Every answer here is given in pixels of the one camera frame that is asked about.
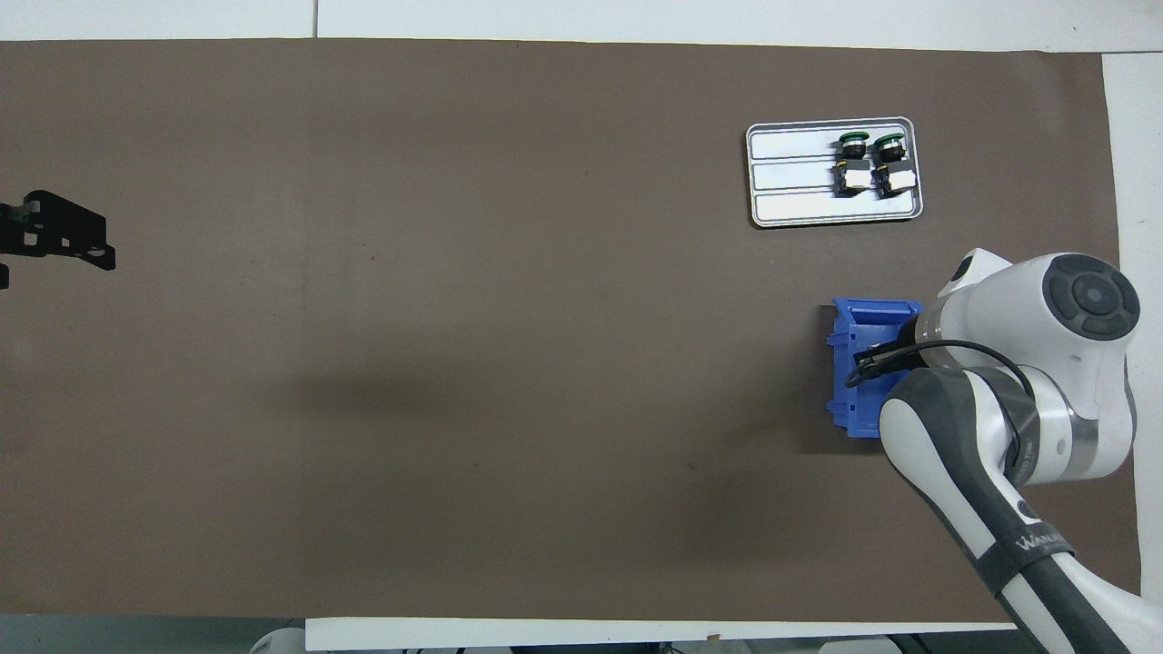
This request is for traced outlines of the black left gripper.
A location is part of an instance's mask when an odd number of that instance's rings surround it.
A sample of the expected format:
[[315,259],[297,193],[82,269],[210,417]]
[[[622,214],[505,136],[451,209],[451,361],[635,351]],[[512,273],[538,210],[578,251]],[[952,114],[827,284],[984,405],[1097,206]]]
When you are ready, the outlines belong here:
[[[74,257],[104,272],[116,268],[105,218],[47,190],[29,192],[17,207],[0,202],[0,255]],[[0,263],[0,291],[9,287],[10,269]]]

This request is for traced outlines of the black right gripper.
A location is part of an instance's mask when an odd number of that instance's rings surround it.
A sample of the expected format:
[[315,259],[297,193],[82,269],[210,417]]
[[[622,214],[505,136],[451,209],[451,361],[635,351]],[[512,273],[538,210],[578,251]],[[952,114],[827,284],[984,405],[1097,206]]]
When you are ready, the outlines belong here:
[[880,378],[918,368],[918,344],[886,342],[857,353],[857,377]]

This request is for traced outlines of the blue plastic bin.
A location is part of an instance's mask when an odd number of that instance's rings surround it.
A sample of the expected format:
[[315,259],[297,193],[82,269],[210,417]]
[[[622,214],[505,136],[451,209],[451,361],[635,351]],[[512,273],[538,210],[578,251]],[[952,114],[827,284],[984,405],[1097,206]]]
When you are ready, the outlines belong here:
[[832,333],[826,344],[832,347],[832,399],[827,411],[832,422],[843,428],[852,439],[878,439],[880,408],[906,370],[885,375],[859,386],[848,388],[846,381],[854,372],[856,353],[894,341],[909,320],[918,317],[922,303],[885,301],[885,299],[836,298],[832,301],[834,317]]

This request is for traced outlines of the silver metal tray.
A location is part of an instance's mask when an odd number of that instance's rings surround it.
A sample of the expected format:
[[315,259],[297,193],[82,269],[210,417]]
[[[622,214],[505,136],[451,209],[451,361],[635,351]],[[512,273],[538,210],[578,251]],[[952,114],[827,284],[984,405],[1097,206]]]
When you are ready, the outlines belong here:
[[919,176],[916,130],[909,118],[849,118],[751,125],[744,136],[750,218],[759,228],[840,226],[840,223],[894,223],[918,218],[923,209],[921,178],[918,187],[883,199],[876,185],[855,197],[840,197],[832,182],[839,157],[839,138],[846,131],[864,130],[866,158],[875,169],[873,141],[893,131],[906,135],[907,152]]

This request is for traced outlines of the brown table mat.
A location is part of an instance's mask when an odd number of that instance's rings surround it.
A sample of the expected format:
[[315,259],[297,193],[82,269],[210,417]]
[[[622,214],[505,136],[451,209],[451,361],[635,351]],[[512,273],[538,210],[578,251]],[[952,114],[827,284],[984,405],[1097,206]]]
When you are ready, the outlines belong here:
[[[751,125],[915,125],[922,213],[759,228]],[[0,43],[0,612],[1001,623],[827,307],[1118,260],[1097,54]]]

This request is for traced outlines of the green push button switch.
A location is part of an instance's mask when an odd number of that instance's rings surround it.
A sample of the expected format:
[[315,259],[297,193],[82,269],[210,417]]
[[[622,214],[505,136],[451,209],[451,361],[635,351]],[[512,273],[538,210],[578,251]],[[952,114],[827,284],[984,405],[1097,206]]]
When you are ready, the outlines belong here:
[[893,131],[875,140],[872,154],[873,182],[880,198],[899,197],[918,187],[919,176],[907,152],[905,133]]
[[846,131],[839,138],[839,157],[832,166],[832,182],[840,197],[855,197],[871,190],[875,183],[872,161],[866,158],[864,130]]

